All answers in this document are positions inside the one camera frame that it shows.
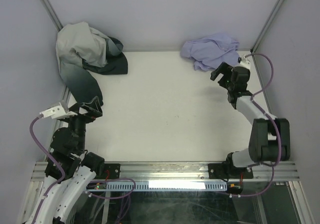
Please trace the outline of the lavender purple jacket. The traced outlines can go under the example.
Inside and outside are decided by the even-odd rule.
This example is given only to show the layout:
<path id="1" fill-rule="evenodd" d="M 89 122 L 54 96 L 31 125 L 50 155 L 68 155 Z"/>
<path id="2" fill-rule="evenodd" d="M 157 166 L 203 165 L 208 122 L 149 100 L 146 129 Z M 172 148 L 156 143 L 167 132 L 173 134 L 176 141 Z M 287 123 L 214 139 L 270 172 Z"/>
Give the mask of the lavender purple jacket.
<path id="1" fill-rule="evenodd" d="M 231 66 L 238 63 L 239 41 L 226 33 L 216 33 L 183 44 L 180 56 L 193 61 L 195 70 L 215 70 L 225 62 Z"/>

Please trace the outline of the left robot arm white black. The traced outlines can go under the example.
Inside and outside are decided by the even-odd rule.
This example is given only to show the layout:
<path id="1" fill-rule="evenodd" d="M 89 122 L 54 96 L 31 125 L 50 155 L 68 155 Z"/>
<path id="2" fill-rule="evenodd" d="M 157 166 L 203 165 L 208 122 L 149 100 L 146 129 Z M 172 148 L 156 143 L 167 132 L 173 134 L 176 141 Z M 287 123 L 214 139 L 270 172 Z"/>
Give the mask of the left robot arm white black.
<path id="1" fill-rule="evenodd" d="M 240 64 L 232 67 L 222 62 L 211 73 L 210 79 L 215 80 L 218 74 L 223 74 L 218 83 L 228 90 L 228 100 L 234 107 L 237 107 L 239 101 L 252 95 L 247 90 L 250 67 Z M 92 152 L 85 154 L 86 125 L 103 115 L 98 96 L 86 102 L 75 103 L 70 108 L 64 104 L 59 102 L 42 111 L 30 124 L 30 134 L 48 157 L 48 164 L 40 197 L 30 217 L 23 223 L 65 223 L 85 187 L 105 172 L 104 158 Z M 48 117 L 68 124 L 53 134 L 51 151 L 47 151 L 34 134 L 35 123 Z M 240 171 L 243 173 L 247 169 L 248 164 L 239 162 L 240 153 L 228 154 L 226 160 L 219 164 L 227 177 Z"/>

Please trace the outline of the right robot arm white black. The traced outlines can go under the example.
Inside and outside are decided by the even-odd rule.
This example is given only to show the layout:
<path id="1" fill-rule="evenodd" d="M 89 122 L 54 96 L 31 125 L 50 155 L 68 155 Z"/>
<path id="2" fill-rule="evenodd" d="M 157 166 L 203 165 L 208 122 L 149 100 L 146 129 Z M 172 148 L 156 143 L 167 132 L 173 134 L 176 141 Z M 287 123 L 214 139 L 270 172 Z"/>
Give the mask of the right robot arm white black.
<path id="1" fill-rule="evenodd" d="M 83 149 L 107 163 L 203 164 L 197 178 L 227 180 L 289 157 L 288 121 L 258 108 L 247 93 L 232 99 L 217 83 L 102 92 L 102 116 L 86 125 Z"/>

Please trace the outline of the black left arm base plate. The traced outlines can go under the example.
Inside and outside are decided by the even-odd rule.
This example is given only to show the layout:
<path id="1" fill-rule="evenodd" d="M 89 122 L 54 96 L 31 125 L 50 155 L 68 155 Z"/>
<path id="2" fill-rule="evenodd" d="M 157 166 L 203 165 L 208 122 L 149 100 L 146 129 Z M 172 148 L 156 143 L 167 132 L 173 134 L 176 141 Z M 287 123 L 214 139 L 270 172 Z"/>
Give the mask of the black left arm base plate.
<path id="1" fill-rule="evenodd" d="M 121 165 L 119 163 L 105 163 L 96 175 L 96 179 L 118 179 L 120 176 Z"/>

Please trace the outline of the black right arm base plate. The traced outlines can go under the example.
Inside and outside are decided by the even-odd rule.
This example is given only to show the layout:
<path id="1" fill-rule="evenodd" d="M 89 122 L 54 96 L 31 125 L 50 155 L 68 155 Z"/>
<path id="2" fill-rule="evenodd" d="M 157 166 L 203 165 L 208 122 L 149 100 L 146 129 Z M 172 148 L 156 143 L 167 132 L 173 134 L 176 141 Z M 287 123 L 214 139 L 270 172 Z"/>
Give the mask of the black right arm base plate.
<path id="1" fill-rule="evenodd" d="M 209 179 L 253 179 L 253 172 L 248 171 L 245 167 L 234 167 L 227 163 L 209 163 L 208 165 Z"/>

